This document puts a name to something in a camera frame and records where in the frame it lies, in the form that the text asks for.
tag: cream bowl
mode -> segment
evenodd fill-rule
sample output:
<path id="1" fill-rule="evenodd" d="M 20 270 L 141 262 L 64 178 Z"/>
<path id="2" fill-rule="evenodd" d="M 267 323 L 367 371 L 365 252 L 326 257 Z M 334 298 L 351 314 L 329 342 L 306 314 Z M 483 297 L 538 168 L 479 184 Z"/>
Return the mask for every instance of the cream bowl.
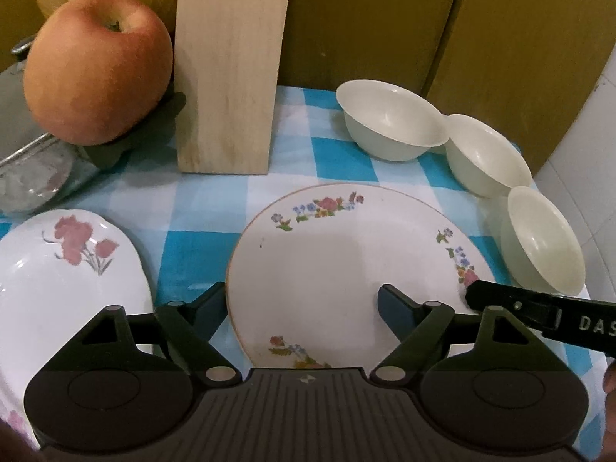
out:
<path id="1" fill-rule="evenodd" d="M 524 288 L 577 296 L 584 287 L 580 244 L 567 219 L 539 191 L 520 186 L 509 192 L 500 246 L 509 272 Z"/>
<path id="2" fill-rule="evenodd" d="M 350 136 L 361 149 L 389 161 L 408 161 L 449 138 L 441 112 L 402 87 L 352 80 L 336 91 Z"/>
<path id="3" fill-rule="evenodd" d="M 464 114 L 445 117 L 447 162 L 455 178 L 484 197 L 506 196 L 511 188 L 530 186 L 532 174 L 522 155 L 503 135 Z"/>

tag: wall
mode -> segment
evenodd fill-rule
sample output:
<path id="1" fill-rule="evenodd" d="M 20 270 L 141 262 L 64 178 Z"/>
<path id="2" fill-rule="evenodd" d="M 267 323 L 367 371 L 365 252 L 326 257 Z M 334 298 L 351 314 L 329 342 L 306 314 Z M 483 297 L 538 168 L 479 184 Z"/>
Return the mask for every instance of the wall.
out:
<path id="1" fill-rule="evenodd" d="M 584 108 L 535 179 L 582 245 L 590 296 L 616 302 L 616 47 Z"/>

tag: black plastic part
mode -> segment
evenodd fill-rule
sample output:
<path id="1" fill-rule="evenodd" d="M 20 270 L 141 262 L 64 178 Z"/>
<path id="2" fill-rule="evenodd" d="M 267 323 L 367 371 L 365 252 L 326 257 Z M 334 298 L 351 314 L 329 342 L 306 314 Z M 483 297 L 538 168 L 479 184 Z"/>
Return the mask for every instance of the black plastic part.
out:
<path id="1" fill-rule="evenodd" d="M 168 344 L 181 356 L 193 377 L 206 387 L 228 387 L 241 382 L 239 370 L 208 344 L 226 316 L 226 310 L 221 310 L 221 301 L 225 301 L 224 283 L 217 283 L 192 304 L 170 303 L 155 310 Z M 228 381 L 212 381 L 206 371 L 213 367 L 231 368 L 235 375 Z"/>
<path id="2" fill-rule="evenodd" d="M 571 445 L 588 409 L 580 379 L 509 311 L 491 308 L 473 350 L 434 365 L 420 398 L 446 432 L 499 453 Z"/>
<path id="3" fill-rule="evenodd" d="M 240 383 L 208 344 L 227 314 L 222 283 L 155 317 L 110 307 L 35 376 L 27 415 L 58 462 L 583 460 L 567 447 L 586 390 L 509 311 L 455 315 L 390 285 L 378 307 L 403 338 L 381 363 L 405 371 L 395 383 L 357 369 L 252 370 Z M 185 371 L 135 341 L 166 344 Z M 209 380 L 212 367 L 235 375 Z"/>
<path id="4" fill-rule="evenodd" d="M 12 49 L 10 49 L 11 54 L 17 57 L 18 61 L 25 61 L 28 57 L 28 52 L 30 52 L 30 48 L 32 47 L 32 43 L 34 42 L 35 38 L 36 34 L 24 38 Z"/>
<path id="5" fill-rule="evenodd" d="M 370 380 L 387 387 L 401 387 L 407 385 L 417 372 L 427 370 L 447 355 L 449 347 L 445 335 L 455 316 L 451 307 L 445 304 L 419 306 L 391 285 L 384 285 L 379 290 L 377 304 L 387 325 L 390 328 L 394 325 L 393 333 L 397 337 L 407 337 L 372 371 Z M 407 306 L 409 310 L 396 309 L 397 306 Z M 409 317 L 408 326 L 404 326 L 401 320 L 405 315 Z M 380 367 L 398 367 L 406 375 L 398 381 L 384 381 L 377 376 Z"/>
<path id="6" fill-rule="evenodd" d="M 209 390 L 164 439 L 133 452 L 85 458 L 53 447 L 54 462 L 580 462 L 564 447 L 527 457 L 486 454 L 449 439 L 404 390 L 356 369 L 253 370 Z"/>
<path id="7" fill-rule="evenodd" d="M 153 315 L 133 318 L 142 336 Z M 27 387 L 26 414 L 41 445 L 119 452 L 174 429 L 193 401 L 190 377 L 137 349 L 124 309 L 110 306 L 71 339 Z"/>
<path id="8" fill-rule="evenodd" d="M 466 292 L 470 308 L 500 305 L 546 338 L 616 356 L 616 304 L 542 294 L 475 281 Z"/>

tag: cabinet door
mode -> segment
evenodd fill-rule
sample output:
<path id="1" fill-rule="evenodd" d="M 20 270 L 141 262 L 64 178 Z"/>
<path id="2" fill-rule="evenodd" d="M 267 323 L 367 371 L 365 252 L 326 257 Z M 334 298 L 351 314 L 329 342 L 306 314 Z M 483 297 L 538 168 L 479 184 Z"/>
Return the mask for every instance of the cabinet door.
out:
<path id="1" fill-rule="evenodd" d="M 289 0 L 281 85 L 356 78 L 421 90 L 453 0 Z"/>
<path id="2" fill-rule="evenodd" d="M 15 62 L 10 49 L 44 22 L 36 0 L 0 0 L 0 71 Z"/>
<path id="3" fill-rule="evenodd" d="M 616 40 L 616 0 L 456 0 L 424 93 L 516 142 L 536 172 Z"/>

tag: white oval dish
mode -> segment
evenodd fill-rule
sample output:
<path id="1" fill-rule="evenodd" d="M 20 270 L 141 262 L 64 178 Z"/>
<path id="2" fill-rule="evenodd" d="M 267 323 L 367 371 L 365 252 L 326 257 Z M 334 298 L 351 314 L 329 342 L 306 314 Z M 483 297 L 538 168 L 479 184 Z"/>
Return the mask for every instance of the white oval dish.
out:
<path id="1" fill-rule="evenodd" d="M 523 186 L 511 190 L 500 243 L 507 268 L 523 287 L 580 294 L 586 281 L 580 244 L 567 219 L 539 191 Z"/>
<path id="2" fill-rule="evenodd" d="M 450 137 L 445 144 L 447 162 L 466 189 L 490 198 L 506 196 L 516 186 L 531 185 L 529 166 L 503 135 L 464 114 L 445 119 Z"/>
<path id="3" fill-rule="evenodd" d="M 151 313 L 139 255 L 116 226 L 53 210 L 0 240 L 0 418 L 36 441 L 23 412 L 30 379 L 107 305 Z"/>
<path id="4" fill-rule="evenodd" d="M 239 343 L 257 367 L 362 366 L 398 344 L 377 310 L 391 283 L 418 302 L 471 313 L 466 285 L 493 281 L 475 245 L 425 203 L 377 186 L 315 186 L 245 229 L 227 271 Z"/>
<path id="5" fill-rule="evenodd" d="M 411 91 L 376 80 L 352 80 L 336 90 L 350 136 L 363 150 L 408 161 L 449 138 L 440 111 Z"/>

